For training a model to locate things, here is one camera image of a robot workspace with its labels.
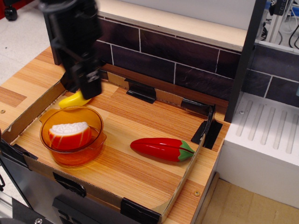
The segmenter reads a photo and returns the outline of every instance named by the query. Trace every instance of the screw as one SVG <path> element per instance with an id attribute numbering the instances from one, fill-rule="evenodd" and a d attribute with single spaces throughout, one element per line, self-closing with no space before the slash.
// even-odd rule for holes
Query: screw
<path id="1" fill-rule="evenodd" d="M 198 190 L 196 190 L 196 191 L 194 192 L 194 195 L 195 195 L 196 197 L 198 197 L 198 196 L 200 196 L 200 192 L 199 192 Z"/>
<path id="2" fill-rule="evenodd" d="M 34 224 L 42 224 L 43 220 L 41 218 L 36 219 L 36 221 L 34 222 Z"/>

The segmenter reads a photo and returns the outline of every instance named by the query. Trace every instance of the black clip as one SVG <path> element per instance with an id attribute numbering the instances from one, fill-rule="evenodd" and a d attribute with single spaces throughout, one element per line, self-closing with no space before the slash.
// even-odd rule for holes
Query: black clip
<path id="1" fill-rule="evenodd" d="M 17 144 L 14 144 L 13 146 L 11 146 L 3 139 L 1 139 L 0 148 L 1 148 L 3 157 L 5 157 L 5 158 L 9 159 L 10 161 L 13 161 L 23 167 L 26 167 L 26 168 L 28 168 L 28 166 L 24 159 L 24 155 L 31 157 L 34 160 L 38 159 L 38 157 L 36 157 L 32 153 L 26 151 L 21 146 L 19 146 Z"/>
<path id="2" fill-rule="evenodd" d="M 3 188 L 5 187 L 5 183 L 4 183 L 4 180 L 0 174 L 0 180 L 1 180 L 1 185 L 0 185 L 0 191 L 3 191 Z"/>
<path id="3" fill-rule="evenodd" d="M 153 104 L 155 102 L 156 91 L 153 87 L 127 78 L 125 79 L 125 81 L 129 82 L 129 90 L 127 91 L 128 95 L 141 99 L 150 104 Z"/>
<path id="4" fill-rule="evenodd" d="M 54 175 L 55 180 L 58 183 L 60 183 L 65 189 L 75 192 L 77 195 L 79 195 L 81 197 L 86 196 L 86 190 L 81 184 L 76 183 L 72 180 L 69 180 L 69 179 L 67 179 L 63 176 L 60 176 L 54 172 L 53 172 L 53 175 Z"/>
<path id="5" fill-rule="evenodd" d="M 123 198 L 121 201 L 121 214 L 141 224 L 157 224 L 161 218 L 159 213 L 149 210 L 127 198 Z"/>
<path id="6" fill-rule="evenodd" d="M 222 128 L 222 124 L 218 123 L 215 120 L 215 106 L 202 104 L 188 99 L 183 99 L 181 106 L 188 110 L 207 116 L 207 120 L 202 122 L 202 124 L 199 126 L 195 135 L 191 139 L 191 142 L 199 144 L 203 134 L 206 134 L 206 139 L 203 144 L 203 147 L 212 149 L 217 139 L 217 136 Z"/>

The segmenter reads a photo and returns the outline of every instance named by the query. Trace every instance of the pepper stem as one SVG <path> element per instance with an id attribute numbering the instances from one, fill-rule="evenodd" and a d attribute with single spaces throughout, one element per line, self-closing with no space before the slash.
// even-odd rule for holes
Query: pepper stem
<path id="1" fill-rule="evenodd" d="M 178 159 L 180 161 L 188 159 L 189 157 L 192 157 L 194 155 L 193 153 L 190 153 L 190 152 L 188 152 L 186 150 L 183 150 L 183 149 L 180 149 L 179 152 L 180 152 L 180 156 L 178 157 Z"/>
<path id="2" fill-rule="evenodd" d="M 193 149 L 191 149 L 191 147 L 188 145 L 187 142 L 185 142 L 184 140 L 181 140 L 182 144 L 180 145 L 180 148 L 184 148 L 188 151 L 190 151 L 191 153 L 195 153 L 195 151 Z"/>

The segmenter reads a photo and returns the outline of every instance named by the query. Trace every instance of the wood grain countertop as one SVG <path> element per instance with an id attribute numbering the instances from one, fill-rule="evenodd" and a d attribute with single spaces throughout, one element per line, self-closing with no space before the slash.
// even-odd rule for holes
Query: wood grain countertop
<path id="1" fill-rule="evenodd" d="M 63 73 L 64 68 L 54 64 L 51 49 L 48 48 L 0 86 L 0 94 L 5 96 L 0 98 L 2 132 L 55 85 Z M 189 139 L 204 119 L 161 101 L 154 104 L 145 103 L 127 95 L 125 89 L 108 82 L 103 82 L 103 89 L 101 95 L 88 103 L 88 107 L 95 109 L 102 116 L 104 133 L 107 135 L 102 153 L 94 161 L 74 169 L 55 163 L 39 139 L 39 120 L 34 121 L 15 142 L 49 167 L 102 189 L 108 189 L 113 194 L 129 198 L 145 207 L 157 208 L 170 199 L 184 175 L 188 162 L 175 164 L 144 157 L 129 149 L 130 142 L 145 137 L 172 137 L 186 140 L 196 150 L 197 145 Z M 67 96 L 69 93 L 60 96 L 57 101 Z M 126 108 L 124 105 L 128 101 L 135 107 Z M 58 105 L 54 102 L 51 107 L 58 108 Z M 188 224 L 194 220 L 194 214 L 229 128 L 229 124 L 222 120 L 223 117 L 222 110 L 216 111 L 216 119 L 223 126 L 213 149 L 202 148 L 200 151 L 165 224 Z M 93 178 L 93 175 L 99 174 L 99 169 L 104 169 L 105 172 L 101 175 L 109 178 L 100 182 Z M 115 182 L 121 182 L 123 187 L 118 188 Z"/>

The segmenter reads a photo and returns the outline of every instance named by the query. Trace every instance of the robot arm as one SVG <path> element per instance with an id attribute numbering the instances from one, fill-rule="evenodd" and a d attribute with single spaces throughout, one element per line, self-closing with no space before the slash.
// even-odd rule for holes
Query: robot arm
<path id="1" fill-rule="evenodd" d="M 101 93 L 100 61 L 93 44 L 102 31 L 94 0 L 41 0 L 41 11 L 47 15 L 65 74 L 64 87 L 72 92 L 80 89 L 85 99 Z"/>

